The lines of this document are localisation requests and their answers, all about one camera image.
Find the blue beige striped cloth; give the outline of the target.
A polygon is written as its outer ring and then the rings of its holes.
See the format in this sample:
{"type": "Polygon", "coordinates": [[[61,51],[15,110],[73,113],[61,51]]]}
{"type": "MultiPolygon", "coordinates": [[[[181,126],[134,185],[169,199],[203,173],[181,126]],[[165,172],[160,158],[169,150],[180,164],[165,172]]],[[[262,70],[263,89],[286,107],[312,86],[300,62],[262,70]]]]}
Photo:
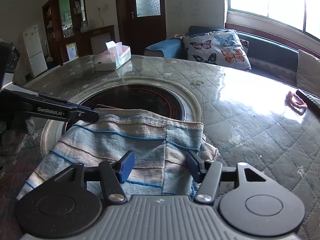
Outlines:
{"type": "Polygon", "coordinates": [[[203,160],[215,160],[219,151],[206,141],[200,122],[173,120],[143,110],[99,109],[94,124],[74,124],[43,158],[27,179],[18,198],[58,174],[69,165],[98,166],[117,161],[127,151],[135,165],[122,187],[127,196],[188,195],[198,184],[185,165],[188,151],[203,160]]]}

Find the white refrigerator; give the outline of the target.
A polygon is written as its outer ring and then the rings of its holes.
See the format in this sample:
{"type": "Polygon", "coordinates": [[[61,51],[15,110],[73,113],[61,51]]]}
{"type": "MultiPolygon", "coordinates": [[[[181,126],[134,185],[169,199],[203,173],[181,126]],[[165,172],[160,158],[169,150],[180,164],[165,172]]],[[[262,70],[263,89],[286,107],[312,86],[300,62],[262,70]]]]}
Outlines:
{"type": "Polygon", "coordinates": [[[25,50],[27,52],[30,75],[35,78],[45,72],[47,64],[44,58],[39,30],[35,25],[22,33],[25,50]]]}

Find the grey quilted star table cover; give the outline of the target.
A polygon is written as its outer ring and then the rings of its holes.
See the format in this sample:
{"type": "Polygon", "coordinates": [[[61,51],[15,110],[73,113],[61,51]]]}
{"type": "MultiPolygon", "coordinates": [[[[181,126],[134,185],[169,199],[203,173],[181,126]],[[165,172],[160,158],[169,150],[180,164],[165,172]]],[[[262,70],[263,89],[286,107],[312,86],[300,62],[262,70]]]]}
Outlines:
{"type": "Polygon", "coordinates": [[[189,90],[202,107],[198,121],[220,161],[226,166],[249,163],[295,193],[306,208],[300,238],[319,239],[319,118],[286,104],[291,86],[227,67],[134,55],[114,72],[97,72],[92,57],[81,57],[27,87],[80,103],[132,76],[189,90]]]}

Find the dark wooden display cabinet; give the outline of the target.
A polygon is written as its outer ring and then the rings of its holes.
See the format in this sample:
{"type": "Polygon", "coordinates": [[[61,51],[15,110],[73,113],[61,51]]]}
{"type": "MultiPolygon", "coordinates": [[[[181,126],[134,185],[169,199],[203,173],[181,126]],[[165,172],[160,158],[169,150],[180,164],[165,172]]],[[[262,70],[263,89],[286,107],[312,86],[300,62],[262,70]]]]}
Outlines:
{"type": "Polygon", "coordinates": [[[80,25],[86,20],[85,0],[49,0],[43,7],[43,21],[50,57],[62,65],[69,61],[68,44],[75,44],[80,25]]]}

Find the dark wooden side table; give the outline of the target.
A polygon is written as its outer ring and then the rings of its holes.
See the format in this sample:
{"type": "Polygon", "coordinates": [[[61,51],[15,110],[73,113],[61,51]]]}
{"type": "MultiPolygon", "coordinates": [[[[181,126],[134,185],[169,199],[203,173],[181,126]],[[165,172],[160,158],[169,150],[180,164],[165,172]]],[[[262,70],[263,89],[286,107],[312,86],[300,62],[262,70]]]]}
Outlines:
{"type": "Polygon", "coordinates": [[[84,31],[75,37],[78,56],[101,54],[107,50],[105,43],[115,39],[114,25],[84,31]]]}

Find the round black table heater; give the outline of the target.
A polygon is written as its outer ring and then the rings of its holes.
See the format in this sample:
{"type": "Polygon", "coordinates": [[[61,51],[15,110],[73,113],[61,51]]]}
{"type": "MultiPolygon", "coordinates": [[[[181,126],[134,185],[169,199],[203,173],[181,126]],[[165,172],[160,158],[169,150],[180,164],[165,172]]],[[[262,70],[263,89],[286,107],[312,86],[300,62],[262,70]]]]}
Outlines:
{"type": "Polygon", "coordinates": [[[184,86],[155,77],[127,76],[96,83],[69,102],[103,109],[142,109],[180,121],[202,121],[202,107],[184,86]]]}

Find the white pink tissue box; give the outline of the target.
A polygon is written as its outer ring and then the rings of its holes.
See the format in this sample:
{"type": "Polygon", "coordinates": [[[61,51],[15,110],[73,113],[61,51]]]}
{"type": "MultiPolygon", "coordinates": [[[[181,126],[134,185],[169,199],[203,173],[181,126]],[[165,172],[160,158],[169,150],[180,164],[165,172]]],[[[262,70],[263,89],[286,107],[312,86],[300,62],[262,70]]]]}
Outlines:
{"type": "Polygon", "coordinates": [[[95,68],[99,72],[115,71],[131,59],[131,48],[122,42],[105,43],[106,50],[94,55],[95,68]]]}

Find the pink small object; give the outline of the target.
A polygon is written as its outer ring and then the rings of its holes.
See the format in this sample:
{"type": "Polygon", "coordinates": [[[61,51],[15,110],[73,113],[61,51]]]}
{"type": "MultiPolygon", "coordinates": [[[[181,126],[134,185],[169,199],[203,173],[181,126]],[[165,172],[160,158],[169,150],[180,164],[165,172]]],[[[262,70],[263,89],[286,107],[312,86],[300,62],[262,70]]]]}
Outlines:
{"type": "Polygon", "coordinates": [[[297,114],[303,115],[308,109],[307,104],[296,94],[289,91],[286,95],[287,105],[297,114]]]}

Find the butterfly print pillow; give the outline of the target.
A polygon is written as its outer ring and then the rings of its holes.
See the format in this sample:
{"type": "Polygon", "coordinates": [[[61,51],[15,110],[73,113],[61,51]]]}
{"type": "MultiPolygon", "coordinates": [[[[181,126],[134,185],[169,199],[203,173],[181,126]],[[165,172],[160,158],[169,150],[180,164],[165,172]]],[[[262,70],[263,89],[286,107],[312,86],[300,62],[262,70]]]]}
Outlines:
{"type": "Polygon", "coordinates": [[[185,36],[183,43],[189,61],[251,70],[245,47],[234,30],[185,36]]]}

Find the black remote control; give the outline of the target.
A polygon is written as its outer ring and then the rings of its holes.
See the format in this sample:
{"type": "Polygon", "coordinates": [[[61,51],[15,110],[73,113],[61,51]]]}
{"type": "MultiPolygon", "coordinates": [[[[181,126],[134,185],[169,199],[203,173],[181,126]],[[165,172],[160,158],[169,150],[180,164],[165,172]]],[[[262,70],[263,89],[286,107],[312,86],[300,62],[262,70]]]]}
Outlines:
{"type": "Polygon", "coordinates": [[[296,90],[296,94],[307,104],[308,109],[310,109],[316,116],[320,116],[320,105],[315,99],[301,90],[296,90]]]}

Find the blue cushion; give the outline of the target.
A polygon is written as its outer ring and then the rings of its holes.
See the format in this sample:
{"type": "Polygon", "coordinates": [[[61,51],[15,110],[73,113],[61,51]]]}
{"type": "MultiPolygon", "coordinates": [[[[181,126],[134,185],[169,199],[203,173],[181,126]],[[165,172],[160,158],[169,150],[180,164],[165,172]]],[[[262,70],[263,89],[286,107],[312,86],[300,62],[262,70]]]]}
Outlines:
{"type": "Polygon", "coordinates": [[[171,38],[157,42],[145,48],[144,56],[187,59],[184,43],[180,38],[171,38]]]}

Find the dark teal sofa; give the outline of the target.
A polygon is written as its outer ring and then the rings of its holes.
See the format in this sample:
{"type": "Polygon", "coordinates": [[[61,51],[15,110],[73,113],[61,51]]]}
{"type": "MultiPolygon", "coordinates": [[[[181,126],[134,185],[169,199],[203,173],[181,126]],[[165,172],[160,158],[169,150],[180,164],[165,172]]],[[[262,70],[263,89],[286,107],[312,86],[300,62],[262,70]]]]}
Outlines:
{"type": "MultiPolygon", "coordinates": [[[[183,40],[185,36],[220,30],[233,29],[190,26],[186,35],[173,38],[183,40]]],[[[251,70],[245,71],[250,71],[254,74],[268,77],[288,85],[297,85],[298,50],[259,35],[238,30],[234,31],[245,47],[247,57],[251,64],[251,70]]]]}

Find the dark wooden door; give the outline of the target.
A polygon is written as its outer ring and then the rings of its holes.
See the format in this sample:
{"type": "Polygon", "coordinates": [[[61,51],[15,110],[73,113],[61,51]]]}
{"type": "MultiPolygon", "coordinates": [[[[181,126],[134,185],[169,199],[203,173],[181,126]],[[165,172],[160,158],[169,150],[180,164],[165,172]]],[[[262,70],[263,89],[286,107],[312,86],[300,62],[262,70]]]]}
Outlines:
{"type": "Polygon", "coordinates": [[[134,55],[167,38],[165,0],[116,0],[120,41],[134,55]]]}

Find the large bright window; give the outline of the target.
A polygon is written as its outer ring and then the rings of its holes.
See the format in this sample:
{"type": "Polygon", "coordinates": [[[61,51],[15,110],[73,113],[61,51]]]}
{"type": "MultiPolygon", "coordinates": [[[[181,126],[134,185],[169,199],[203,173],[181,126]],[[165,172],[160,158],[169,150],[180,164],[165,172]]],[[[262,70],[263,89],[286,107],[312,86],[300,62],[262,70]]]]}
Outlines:
{"type": "Polygon", "coordinates": [[[228,7],[319,39],[319,0],[229,0],[228,7]]]}

